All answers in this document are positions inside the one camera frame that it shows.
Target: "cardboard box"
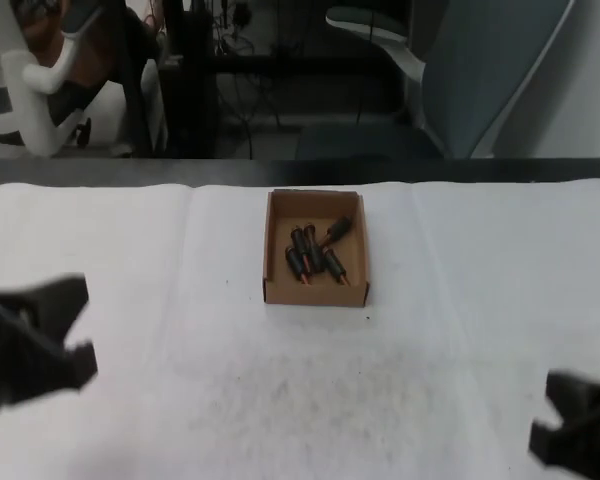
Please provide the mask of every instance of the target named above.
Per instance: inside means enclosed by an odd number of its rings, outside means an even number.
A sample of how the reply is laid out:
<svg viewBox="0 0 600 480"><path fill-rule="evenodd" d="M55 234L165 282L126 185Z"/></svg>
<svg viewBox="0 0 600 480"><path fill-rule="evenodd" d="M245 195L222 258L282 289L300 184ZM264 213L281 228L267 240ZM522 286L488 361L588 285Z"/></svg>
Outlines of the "cardboard box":
<svg viewBox="0 0 600 480"><path fill-rule="evenodd" d="M349 233L332 245L347 270L350 287L336 283L329 272L311 277L303 285L290 271L285 249L292 245L291 231L307 223L316 226L320 241L338 218L353 220ZM266 303L363 307L369 293L369 252L362 196L356 192L274 190L269 193L264 237L262 288Z"/></svg>

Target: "white cloth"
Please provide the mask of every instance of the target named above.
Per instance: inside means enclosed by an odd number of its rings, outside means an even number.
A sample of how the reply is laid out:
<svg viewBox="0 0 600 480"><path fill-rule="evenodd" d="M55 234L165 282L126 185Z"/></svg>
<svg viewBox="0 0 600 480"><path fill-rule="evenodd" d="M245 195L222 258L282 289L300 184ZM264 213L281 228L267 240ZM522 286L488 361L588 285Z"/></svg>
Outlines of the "white cloth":
<svg viewBox="0 0 600 480"><path fill-rule="evenodd" d="M383 184L365 309L267 306L266 189L0 187L0 287L84 272L84 391L0 413L0 480L556 479L549 369L600 378L600 181Z"/></svg>

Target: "black capacitor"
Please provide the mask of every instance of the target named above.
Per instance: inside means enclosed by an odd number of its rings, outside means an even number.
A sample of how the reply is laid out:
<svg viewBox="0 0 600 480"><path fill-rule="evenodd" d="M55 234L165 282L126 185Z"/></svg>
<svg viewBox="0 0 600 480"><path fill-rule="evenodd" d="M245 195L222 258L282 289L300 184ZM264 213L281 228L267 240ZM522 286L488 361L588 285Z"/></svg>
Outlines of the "black capacitor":
<svg viewBox="0 0 600 480"><path fill-rule="evenodd" d="M306 273L310 274L311 265L309 263L309 247L307 246L304 233L300 227L296 226L296 228L291 231L291 241L293 242L293 247L296 249L296 252L302 257L301 259L304 263Z"/></svg>
<svg viewBox="0 0 600 480"><path fill-rule="evenodd" d="M352 222L349 217L340 217L327 229L327 234L320 241L320 246L326 247L327 245L331 245L340 240L349 230L351 230L351 224Z"/></svg>
<svg viewBox="0 0 600 480"><path fill-rule="evenodd" d="M328 248L324 252L324 263L327 266L327 270L331 276L338 282L344 283L345 285L349 285L349 281L347 280L347 271L340 263L338 257L336 257L335 252Z"/></svg>
<svg viewBox="0 0 600 480"><path fill-rule="evenodd" d="M309 244L309 259L311 260L311 266L315 273L324 272L324 255L322 255L322 248L316 241L316 227L312 223L308 223L304 227L304 236Z"/></svg>
<svg viewBox="0 0 600 480"><path fill-rule="evenodd" d="M304 284L308 284L307 272L305 270L304 263L302 263L302 257L298 255L298 252L293 247L287 247L284 251L284 256L287 259L287 264L291 269L291 272Z"/></svg>

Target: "desk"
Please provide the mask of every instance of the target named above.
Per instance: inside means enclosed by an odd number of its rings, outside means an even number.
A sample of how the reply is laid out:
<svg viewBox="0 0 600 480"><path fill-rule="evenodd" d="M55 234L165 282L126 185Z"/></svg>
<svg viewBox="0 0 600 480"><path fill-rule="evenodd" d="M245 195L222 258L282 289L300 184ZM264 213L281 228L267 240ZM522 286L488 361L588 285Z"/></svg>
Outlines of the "desk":
<svg viewBox="0 0 600 480"><path fill-rule="evenodd" d="M251 160L0 160L0 184L136 187L178 183L245 187L379 182L566 182L600 178L600 159L486 159L447 162L261 162Z"/></svg>
<svg viewBox="0 0 600 480"><path fill-rule="evenodd" d="M266 188L0 187L0 286L85 272L100 368L0 413L0 480L568 478L526 448L600 377L600 180L357 190L365 309L263 304Z"/></svg>

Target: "gray wall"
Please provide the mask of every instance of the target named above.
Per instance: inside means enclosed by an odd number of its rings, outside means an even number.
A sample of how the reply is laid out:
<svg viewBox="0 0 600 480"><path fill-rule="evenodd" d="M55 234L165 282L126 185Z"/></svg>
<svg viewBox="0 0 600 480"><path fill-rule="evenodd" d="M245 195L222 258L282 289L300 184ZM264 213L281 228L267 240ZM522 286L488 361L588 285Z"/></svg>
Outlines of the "gray wall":
<svg viewBox="0 0 600 480"><path fill-rule="evenodd" d="M496 153L600 156L600 0L577 0Z"/></svg>

